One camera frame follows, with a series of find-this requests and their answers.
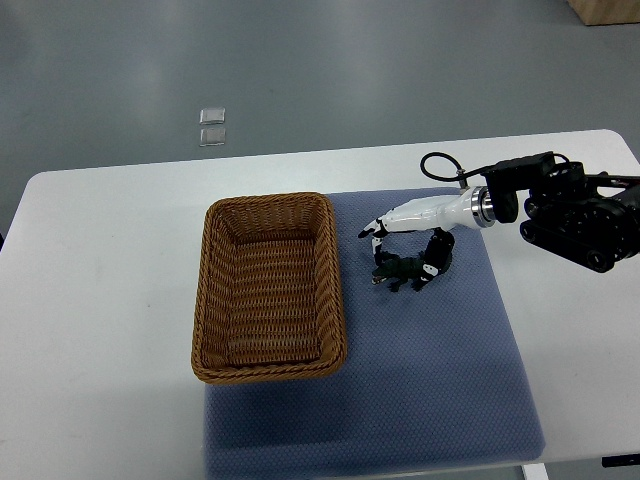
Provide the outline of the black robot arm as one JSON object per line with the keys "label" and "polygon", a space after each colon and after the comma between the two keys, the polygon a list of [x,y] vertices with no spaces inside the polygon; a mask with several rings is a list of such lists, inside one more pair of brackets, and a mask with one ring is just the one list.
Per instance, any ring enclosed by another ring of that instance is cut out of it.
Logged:
{"label": "black robot arm", "polygon": [[457,182],[480,175],[486,185],[463,203],[485,228],[493,222],[520,224],[528,243],[597,273],[639,253],[639,178],[584,172],[583,164],[556,152],[503,160],[466,171],[451,155],[430,152],[420,161],[426,177]]}

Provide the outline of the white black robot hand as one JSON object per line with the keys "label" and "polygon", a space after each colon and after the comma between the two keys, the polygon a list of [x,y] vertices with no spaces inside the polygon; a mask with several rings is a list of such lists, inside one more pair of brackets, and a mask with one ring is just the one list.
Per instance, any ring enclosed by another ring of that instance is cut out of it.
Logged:
{"label": "white black robot hand", "polygon": [[424,197],[396,206],[368,223],[359,236],[371,238],[377,268],[387,252],[382,248],[386,236],[430,230],[432,235],[427,247],[414,257],[421,256],[426,263],[435,266],[440,271],[438,277],[448,271],[452,262],[455,238],[450,231],[453,228],[481,229],[492,226],[495,221],[488,189],[473,187],[457,196]]}

